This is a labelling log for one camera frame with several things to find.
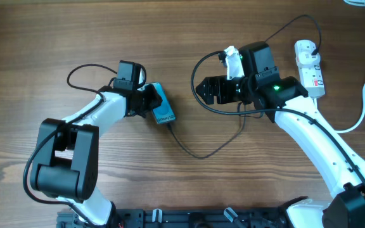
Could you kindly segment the teal Galaxy smartphone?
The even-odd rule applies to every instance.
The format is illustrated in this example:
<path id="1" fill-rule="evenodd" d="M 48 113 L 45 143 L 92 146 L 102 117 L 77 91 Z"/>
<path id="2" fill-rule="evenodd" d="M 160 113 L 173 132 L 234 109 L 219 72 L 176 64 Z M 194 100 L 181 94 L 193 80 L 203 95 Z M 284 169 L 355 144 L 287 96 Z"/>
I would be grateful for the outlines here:
<path id="1" fill-rule="evenodd" d="M 169 100 L 166 97 L 165 91 L 159 82 L 151 83 L 156 92 L 161 97 L 161 105 L 153 109 L 152 113 L 155 117 L 157 124 L 167 124 L 176 120 L 176 116 L 171 108 Z"/>

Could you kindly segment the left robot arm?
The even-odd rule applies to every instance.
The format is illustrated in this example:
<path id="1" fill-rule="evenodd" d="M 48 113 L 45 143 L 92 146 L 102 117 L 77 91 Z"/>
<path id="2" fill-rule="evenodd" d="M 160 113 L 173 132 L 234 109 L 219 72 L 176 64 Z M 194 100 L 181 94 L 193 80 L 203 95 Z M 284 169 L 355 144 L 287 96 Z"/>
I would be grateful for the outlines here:
<path id="1" fill-rule="evenodd" d="M 152 84 L 146 84 L 144 66 L 120 61 L 115 77 L 95 90 L 95 99 L 61 120 L 47 118 L 23 171 L 29 198 L 47 205 L 66 205 L 57 227 L 124 227 L 113 202 L 96 186 L 99 139 L 124 117 L 146 113 L 162 104 Z"/>

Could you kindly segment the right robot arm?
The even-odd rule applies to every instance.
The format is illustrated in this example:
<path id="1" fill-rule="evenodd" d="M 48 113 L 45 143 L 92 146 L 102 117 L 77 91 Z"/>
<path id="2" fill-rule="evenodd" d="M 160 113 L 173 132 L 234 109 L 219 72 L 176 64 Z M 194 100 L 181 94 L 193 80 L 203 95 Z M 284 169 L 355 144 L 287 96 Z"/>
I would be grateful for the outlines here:
<path id="1" fill-rule="evenodd" d="M 285 205 L 290 227 L 365 227 L 365 160 L 335 132 L 294 77 L 281 78 L 265 42 L 217 51 L 227 69 L 222 76 L 192 84 L 207 110 L 214 103 L 240 101 L 265 113 L 300 146 L 327 185 L 329 203 L 301 197 Z"/>

